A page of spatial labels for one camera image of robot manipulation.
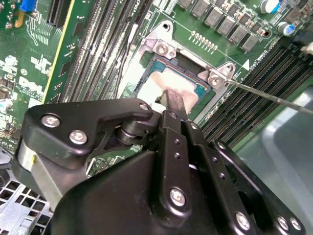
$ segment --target motherboard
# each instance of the motherboard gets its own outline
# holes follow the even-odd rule
[[[23,114],[42,103],[182,95],[208,141],[235,147],[280,106],[223,80],[292,100],[313,81],[295,38],[309,0],[0,1],[0,143],[14,151]],[[140,150],[89,164],[93,175]]]

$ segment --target silver screw head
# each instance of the silver screw head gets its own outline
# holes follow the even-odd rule
[[[288,230],[288,229],[289,229],[288,224],[287,224],[287,221],[286,221],[283,217],[281,217],[281,216],[277,217],[277,221],[278,221],[279,225],[280,225],[284,230]]]
[[[186,203],[184,194],[182,193],[182,191],[180,191],[177,188],[171,189],[170,197],[171,197],[172,202],[178,207],[182,207]]]
[[[213,86],[216,86],[218,83],[219,83],[219,80],[218,80],[218,79],[214,79],[214,80],[212,81],[212,85],[213,85]]]
[[[88,138],[83,131],[75,130],[70,133],[69,139],[75,144],[85,144]]]
[[[46,115],[41,118],[41,122],[43,125],[54,128],[60,125],[60,120],[52,115]]]
[[[217,145],[218,145],[221,149],[226,149],[225,146],[224,146],[221,142],[217,142]]]
[[[160,43],[157,45],[156,51],[159,55],[166,55],[168,53],[168,47],[165,44]]]
[[[192,127],[192,129],[195,129],[195,130],[197,130],[197,128],[198,128],[197,125],[194,123],[191,124],[191,127]]]
[[[239,224],[239,226],[243,229],[248,231],[250,229],[250,223],[249,220],[245,217],[244,214],[242,214],[241,212],[237,212],[236,213],[236,220]]]
[[[140,104],[140,107],[141,107],[143,110],[145,110],[145,111],[149,110],[149,108],[148,108],[148,106],[147,106],[146,104]]]
[[[300,224],[298,223],[298,221],[295,220],[295,218],[290,218],[290,222],[291,224],[293,225],[293,227],[297,230],[301,230],[301,226]]]

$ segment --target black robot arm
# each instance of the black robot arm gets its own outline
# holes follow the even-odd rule
[[[302,235],[301,221],[223,142],[210,145],[166,92],[29,109],[12,163],[55,209],[45,234]],[[88,159],[143,150],[87,179]]]

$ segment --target capacitor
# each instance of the capacitor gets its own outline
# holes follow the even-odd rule
[[[295,26],[287,22],[281,22],[278,24],[277,30],[284,36],[290,36],[291,34],[294,33]]]
[[[10,99],[0,99],[0,111],[6,111],[13,106],[13,102]]]
[[[260,4],[260,10],[262,13],[275,13],[279,6],[279,0],[263,0]]]

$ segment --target metal rod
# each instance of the metal rod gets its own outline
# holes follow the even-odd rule
[[[291,103],[291,102],[289,102],[289,101],[286,101],[286,100],[281,99],[281,98],[279,98],[279,97],[276,97],[276,96],[274,96],[274,95],[267,94],[267,93],[265,93],[265,92],[262,92],[262,91],[259,91],[259,90],[257,90],[257,89],[254,89],[254,88],[252,88],[252,87],[249,87],[249,86],[243,85],[243,84],[241,84],[241,83],[238,83],[238,82],[236,82],[236,81],[234,81],[234,80],[227,80],[227,82],[228,82],[229,84],[231,84],[231,85],[234,85],[234,86],[236,86],[236,87],[239,87],[239,88],[241,88],[241,89],[244,89],[244,90],[246,90],[246,91],[248,91],[248,92],[251,92],[251,93],[254,93],[254,94],[256,94],[256,95],[259,95],[259,96],[261,96],[261,97],[263,97],[263,98],[265,98],[265,99],[269,99],[269,100],[271,100],[271,101],[273,101],[273,102],[276,102],[276,103],[278,103],[278,104],[285,105],[285,106],[288,107],[288,108],[291,108],[291,109],[294,109],[294,110],[297,110],[297,111],[300,111],[300,112],[303,112],[303,113],[306,113],[306,114],[313,115],[313,111],[312,111],[312,110],[306,109],[306,108],[304,108],[304,107],[302,107],[302,106],[300,106],[300,105]]]

